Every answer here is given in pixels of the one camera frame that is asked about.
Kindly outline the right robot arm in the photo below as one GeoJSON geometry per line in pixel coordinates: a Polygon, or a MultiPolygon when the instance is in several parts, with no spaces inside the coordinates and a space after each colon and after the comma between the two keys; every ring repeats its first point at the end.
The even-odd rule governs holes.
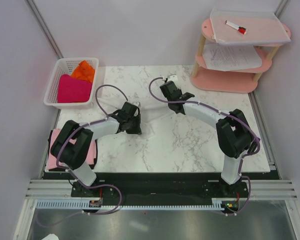
{"type": "Polygon", "coordinates": [[[182,93],[173,81],[166,80],[160,87],[170,110],[196,118],[216,130],[220,150],[224,154],[219,191],[225,197],[237,191],[236,182],[241,178],[243,160],[260,150],[260,139],[250,128],[244,113],[235,109],[218,110],[198,101],[189,92],[182,93]]]}

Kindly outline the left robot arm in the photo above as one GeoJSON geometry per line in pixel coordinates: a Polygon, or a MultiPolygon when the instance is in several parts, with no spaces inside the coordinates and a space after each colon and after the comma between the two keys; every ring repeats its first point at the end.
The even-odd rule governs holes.
{"type": "Polygon", "coordinates": [[[99,193],[100,185],[95,181],[96,174],[86,162],[91,142],[119,133],[142,134],[141,112],[137,105],[126,101],[122,108],[104,119],[83,125],[68,120],[50,145],[50,153],[56,158],[57,167],[69,170],[82,184],[82,191],[94,197],[99,193]]]}

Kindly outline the white t shirt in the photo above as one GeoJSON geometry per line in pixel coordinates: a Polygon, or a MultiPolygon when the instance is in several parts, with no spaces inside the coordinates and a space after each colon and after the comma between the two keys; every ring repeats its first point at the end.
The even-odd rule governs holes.
{"type": "MultiPolygon", "coordinates": [[[[124,97],[98,97],[99,104],[106,110],[121,109],[126,99],[124,97]]],[[[149,139],[155,135],[152,124],[156,119],[161,119],[173,112],[169,109],[168,105],[164,102],[160,102],[154,98],[137,97],[130,98],[129,103],[140,102],[140,114],[141,114],[141,131],[142,134],[138,136],[140,139],[149,139]]]]}

